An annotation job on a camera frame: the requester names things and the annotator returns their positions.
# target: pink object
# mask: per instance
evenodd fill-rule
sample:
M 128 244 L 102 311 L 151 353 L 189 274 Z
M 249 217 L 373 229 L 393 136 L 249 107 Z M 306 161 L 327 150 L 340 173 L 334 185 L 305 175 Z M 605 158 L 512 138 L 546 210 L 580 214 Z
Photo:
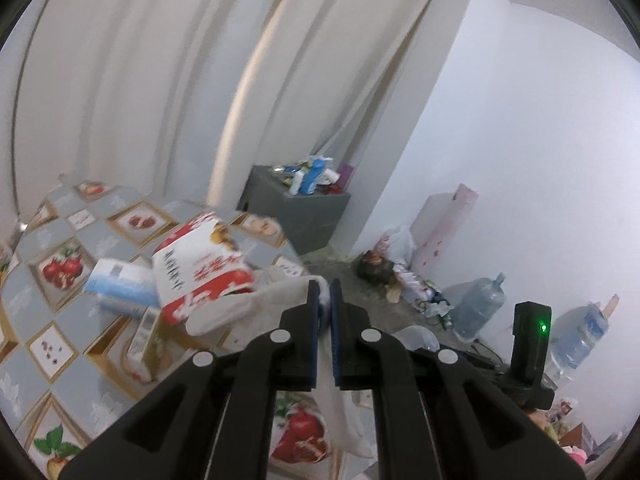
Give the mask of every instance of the pink object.
M 345 190 L 349 185 L 349 181 L 351 180 L 351 175 L 353 174 L 353 166 L 349 164 L 341 164 L 338 168 L 338 173 L 340 173 L 340 178 L 336 181 L 335 185 L 340 189 Z
M 573 458 L 579 465 L 584 465 L 587 462 L 587 454 L 581 450 L 579 447 L 577 446 L 573 446 L 573 447 L 563 447 L 562 449 L 564 449 L 568 455 Z
M 415 251 L 414 259 L 411 262 L 411 270 L 419 276 L 426 277 L 428 265 L 436 262 L 442 255 L 442 252 L 453 240 L 453 237 L 460 230 L 460 226 L 465 222 L 466 218 L 471 214 L 471 210 L 478 201 L 478 193 L 473 189 L 469 189 L 464 184 L 460 184 L 458 189 L 450 199 L 449 205 L 427 237 L 423 240 L 416 239 L 418 250 Z M 427 211 L 430 201 L 427 200 L 424 208 L 418 215 L 418 218 L 412 226 L 414 237 L 418 238 L 417 231 L 420 230 L 421 218 L 428 217 Z

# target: small cardboard box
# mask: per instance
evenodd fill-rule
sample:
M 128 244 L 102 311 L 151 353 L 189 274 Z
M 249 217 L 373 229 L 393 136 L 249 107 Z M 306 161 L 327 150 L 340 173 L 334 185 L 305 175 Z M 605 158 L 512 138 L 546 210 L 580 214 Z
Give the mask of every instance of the small cardboard box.
M 164 336 L 161 311 L 148 308 L 127 350 L 129 367 L 143 383 L 150 383 L 158 375 L 164 353 Z

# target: white curtain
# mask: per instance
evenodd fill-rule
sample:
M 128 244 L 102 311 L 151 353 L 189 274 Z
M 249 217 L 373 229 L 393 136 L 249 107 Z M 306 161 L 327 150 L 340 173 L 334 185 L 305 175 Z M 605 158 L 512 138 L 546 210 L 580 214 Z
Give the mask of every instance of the white curtain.
M 336 132 L 348 153 L 427 1 L 49 0 L 15 105 L 20 211 L 61 173 L 233 207 L 252 164 Z
M 308 155 L 362 108 L 428 0 L 283 0 L 229 111 L 208 201 L 233 207 L 252 164 Z
M 217 66 L 228 71 L 224 80 L 213 76 L 217 86 L 209 93 L 216 101 L 229 94 L 222 118 L 213 121 L 224 124 L 273 1 L 49 0 L 16 106 L 22 213 L 34 212 L 60 173 L 163 192 L 177 132 L 177 144 L 190 146 L 178 160 L 198 147 L 208 154 L 208 166 L 194 160 L 204 199 L 215 142 L 203 134 L 207 117 L 183 131 L 188 105 L 214 52 Z M 189 178 L 174 187 L 189 189 Z
M 9 238 L 18 220 L 11 161 L 15 95 L 24 53 L 46 1 L 31 1 L 0 50 L 0 241 Z

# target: blue water bottle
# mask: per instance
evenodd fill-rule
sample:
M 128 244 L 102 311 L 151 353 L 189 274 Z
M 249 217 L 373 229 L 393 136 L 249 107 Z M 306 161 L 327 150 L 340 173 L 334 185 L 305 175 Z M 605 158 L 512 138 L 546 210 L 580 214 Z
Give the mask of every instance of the blue water bottle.
M 302 184 L 300 184 L 300 194 L 302 195 L 313 195 L 316 190 L 316 184 L 318 183 L 318 179 L 322 172 L 324 171 L 324 167 L 326 165 L 326 161 L 322 157 L 315 158 L 311 163 L 311 168 L 306 172 L 304 179 L 302 180 Z

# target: brown object on floor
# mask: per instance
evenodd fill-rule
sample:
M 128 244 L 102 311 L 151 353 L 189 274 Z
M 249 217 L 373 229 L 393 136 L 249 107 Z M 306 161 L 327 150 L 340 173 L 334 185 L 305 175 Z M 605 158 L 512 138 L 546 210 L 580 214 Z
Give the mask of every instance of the brown object on floor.
M 606 318 L 609 319 L 609 316 L 611 316 L 611 314 L 613 314 L 613 311 L 616 309 L 616 307 L 618 306 L 618 302 L 620 301 L 620 297 L 617 294 L 614 294 L 611 299 L 609 300 L 609 303 L 607 303 L 607 306 L 604 308 L 604 310 L 602 311 L 602 315 Z
M 583 450 L 587 455 L 590 455 L 595 447 L 595 441 L 587 430 L 587 427 L 581 422 L 564 437 L 560 439 L 560 446 L 575 446 Z
M 399 282 L 385 285 L 386 287 L 386 300 L 389 303 L 399 303 L 400 295 L 402 294 L 402 285 Z

